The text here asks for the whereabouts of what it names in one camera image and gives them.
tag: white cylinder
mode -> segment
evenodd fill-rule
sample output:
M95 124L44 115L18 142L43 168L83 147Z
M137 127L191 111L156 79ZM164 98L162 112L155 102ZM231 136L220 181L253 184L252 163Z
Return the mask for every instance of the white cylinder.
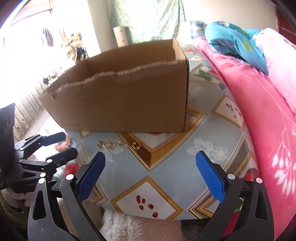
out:
M124 26L113 28L118 47L127 46L128 40L126 38L126 31Z

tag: green floral curtain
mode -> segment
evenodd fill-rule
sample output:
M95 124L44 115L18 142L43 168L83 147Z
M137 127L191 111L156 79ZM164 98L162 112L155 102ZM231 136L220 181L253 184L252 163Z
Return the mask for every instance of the green floral curtain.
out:
M129 44L171 39L185 21L182 0L112 0L111 6L111 26L124 26Z

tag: blue gripper pad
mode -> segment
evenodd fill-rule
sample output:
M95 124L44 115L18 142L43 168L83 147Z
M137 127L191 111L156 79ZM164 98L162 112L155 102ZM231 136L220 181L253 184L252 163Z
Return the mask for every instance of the blue gripper pad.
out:
M199 151L195 157L196 166L200 171L207 187L209 188L213 198L218 199L220 203L224 200L224 184L214 168L211 160L203 151Z
M83 200L88 199L92 192L94 185L100 177L102 171L105 168L105 155L102 152L98 152L92 161L88 164L88 168L77 184L77 201L81 203Z

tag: open cardboard box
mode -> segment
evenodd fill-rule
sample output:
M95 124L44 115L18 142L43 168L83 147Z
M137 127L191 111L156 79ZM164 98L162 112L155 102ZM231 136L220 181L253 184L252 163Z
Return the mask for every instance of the open cardboard box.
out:
M125 46L80 61L40 100L67 130L184 130L189 63L178 43Z

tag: patterned tablecloth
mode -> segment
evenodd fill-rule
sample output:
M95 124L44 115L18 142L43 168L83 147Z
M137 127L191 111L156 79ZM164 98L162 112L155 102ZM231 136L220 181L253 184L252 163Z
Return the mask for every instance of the patterned tablecloth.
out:
M148 218L211 217L219 202L196 167L195 154L200 150L228 173L245 180L258 176L250 135L232 94L194 46L182 49L190 64L184 132L66 131L77 144L79 165L88 163L98 151L106 156L92 202ZM110 147L107 141L126 145Z

